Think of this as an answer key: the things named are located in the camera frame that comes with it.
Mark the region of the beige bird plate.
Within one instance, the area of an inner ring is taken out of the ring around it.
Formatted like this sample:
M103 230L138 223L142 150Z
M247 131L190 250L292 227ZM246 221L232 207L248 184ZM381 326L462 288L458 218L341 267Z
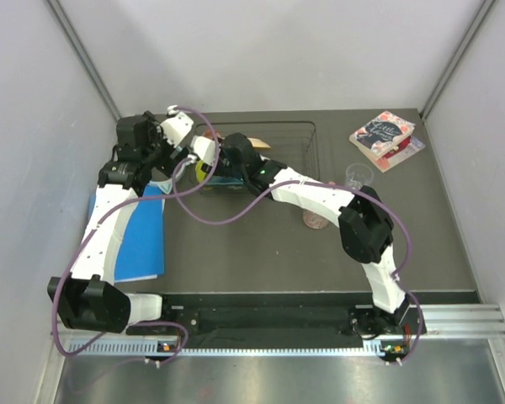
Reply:
M271 146L258 138L248 137L248 140L251 142L252 147L257 150L269 150Z

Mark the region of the lime green bowl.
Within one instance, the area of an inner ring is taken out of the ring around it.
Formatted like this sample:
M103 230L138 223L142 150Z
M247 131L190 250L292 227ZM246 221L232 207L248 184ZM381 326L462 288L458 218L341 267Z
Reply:
M194 166L194 175L197 183L203 183L210 171L210 166L202 161L198 161Z

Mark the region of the black wire dish rack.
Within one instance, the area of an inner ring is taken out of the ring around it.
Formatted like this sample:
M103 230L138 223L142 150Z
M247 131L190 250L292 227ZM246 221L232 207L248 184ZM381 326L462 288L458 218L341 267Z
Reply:
M320 168L317 152L316 126L306 120L271 120L271 121L219 121L213 124L221 137L233 133L242 133L247 138L258 138L268 143L269 150L257 150L262 157L282 162L292 167L298 173L318 180ZM188 185L197 185L194 166L188 167L186 180ZM207 189L200 190L202 194L249 194L247 187L243 189Z

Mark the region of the pink floral mug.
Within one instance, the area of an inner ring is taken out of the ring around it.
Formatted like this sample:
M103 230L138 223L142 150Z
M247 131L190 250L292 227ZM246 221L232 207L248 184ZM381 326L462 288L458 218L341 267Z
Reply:
M302 219L305 225L312 230L321 230L330 224L328 219L309 210L303 210Z

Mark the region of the teal scalloped plate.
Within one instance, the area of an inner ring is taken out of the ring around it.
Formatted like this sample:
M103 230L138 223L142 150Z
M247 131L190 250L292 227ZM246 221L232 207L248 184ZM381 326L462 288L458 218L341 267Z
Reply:
M238 178L214 176L205 185L207 189L243 189L243 181Z

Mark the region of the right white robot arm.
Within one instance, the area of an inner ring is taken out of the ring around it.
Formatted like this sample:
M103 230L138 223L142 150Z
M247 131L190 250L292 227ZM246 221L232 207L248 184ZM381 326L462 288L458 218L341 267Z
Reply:
M241 179L256 196L309 210L333 223L339 230L343 251L363 266L378 327L393 333L406 324L409 301L396 283L394 223L374 189L364 186L353 194L316 181L282 162L261 156L241 133L222 141L215 173Z

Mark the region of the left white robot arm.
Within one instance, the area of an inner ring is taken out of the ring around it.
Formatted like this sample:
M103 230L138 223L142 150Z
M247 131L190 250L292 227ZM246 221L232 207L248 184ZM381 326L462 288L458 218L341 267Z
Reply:
M168 332L173 312L157 294L125 294L114 285L115 266L126 228L157 168L165 174L189 153L180 147L193 121L177 107L165 120L154 114L118 120L111 158L98 173L92 214L82 243L64 275L47 286L56 318L69 329L122 333L145 322L155 333Z

